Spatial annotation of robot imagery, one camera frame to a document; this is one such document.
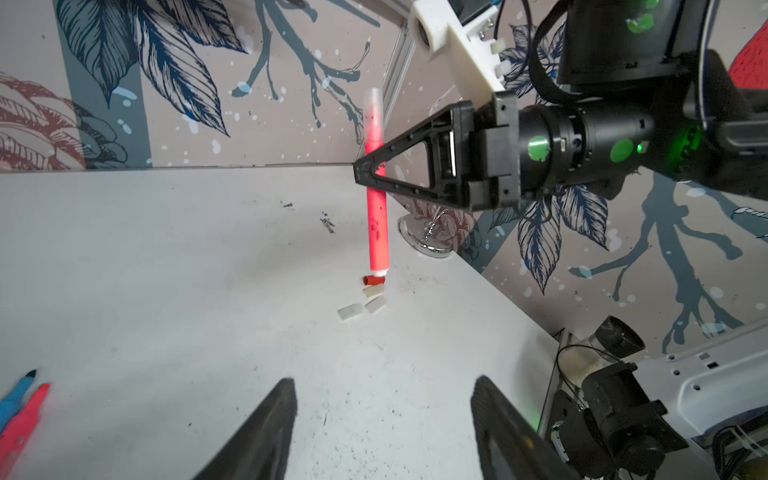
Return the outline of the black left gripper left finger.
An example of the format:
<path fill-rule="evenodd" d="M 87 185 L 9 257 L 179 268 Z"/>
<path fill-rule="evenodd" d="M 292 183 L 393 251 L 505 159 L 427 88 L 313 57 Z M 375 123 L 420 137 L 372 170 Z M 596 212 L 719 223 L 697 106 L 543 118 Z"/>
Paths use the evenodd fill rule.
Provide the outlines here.
<path fill-rule="evenodd" d="M 295 382 L 283 378 L 194 480 L 283 480 L 296 416 Z"/>

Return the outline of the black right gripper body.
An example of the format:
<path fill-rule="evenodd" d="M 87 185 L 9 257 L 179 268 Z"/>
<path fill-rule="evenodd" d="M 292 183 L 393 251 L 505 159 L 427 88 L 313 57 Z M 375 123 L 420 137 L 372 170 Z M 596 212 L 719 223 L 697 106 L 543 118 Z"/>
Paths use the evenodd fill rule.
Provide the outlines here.
<path fill-rule="evenodd" d="M 517 208 L 521 167 L 515 92 L 495 92 L 479 108 L 458 102 L 450 113 L 455 185 L 448 204 L 461 210 Z"/>

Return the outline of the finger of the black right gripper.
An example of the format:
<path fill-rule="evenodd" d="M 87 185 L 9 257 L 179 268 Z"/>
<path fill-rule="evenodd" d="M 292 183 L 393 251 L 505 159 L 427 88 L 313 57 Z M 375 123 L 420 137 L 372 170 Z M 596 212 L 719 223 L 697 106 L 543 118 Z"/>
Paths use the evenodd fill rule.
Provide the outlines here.
<path fill-rule="evenodd" d="M 451 104 L 355 161 L 354 177 L 356 180 L 373 180 L 381 165 L 423 144 L 430 179 L 458 180 L 464 173 L 462 142 L 469 138 L 473 129 L 472 104 L 469 101 Z"/>
<path fill-rule="evenodd" d="M 355 183 L 373 190 L 401 195 L 454 209 L 468 210 L 470 204 L 465 195 L 465 181 L 458 178 L 440 179 L 433 186 L 419 186 L 405 181 L 381 176 L 370 169 L 353 168 Z"/>

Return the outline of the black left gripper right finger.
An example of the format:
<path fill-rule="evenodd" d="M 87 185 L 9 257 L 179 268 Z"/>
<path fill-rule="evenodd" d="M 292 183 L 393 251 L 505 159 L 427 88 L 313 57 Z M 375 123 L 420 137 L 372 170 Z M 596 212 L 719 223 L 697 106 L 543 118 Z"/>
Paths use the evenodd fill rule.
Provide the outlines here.
<path fill-rule="evenodd" d="M 578 477 L 488 377 L 476 379 L 470 406 L 483 479 Z"/>

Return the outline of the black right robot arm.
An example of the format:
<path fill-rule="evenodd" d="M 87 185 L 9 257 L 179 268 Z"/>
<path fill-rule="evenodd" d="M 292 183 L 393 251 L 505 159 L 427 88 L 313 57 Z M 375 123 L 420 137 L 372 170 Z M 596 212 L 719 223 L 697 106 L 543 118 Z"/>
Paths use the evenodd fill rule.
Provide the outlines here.
<path fill-rule="evenodd" d="M 462 101 L 354 164 L 359 185 L 467 211 L 518 207 L 571 185 L 614 198 L 645 167 L 767 196 L 767 94 L 736 86 L 707 46 L 713 1 L 560 1 L 505 88 L 493 1 L 416 1 L 409 27 L 446 56 Z"/>

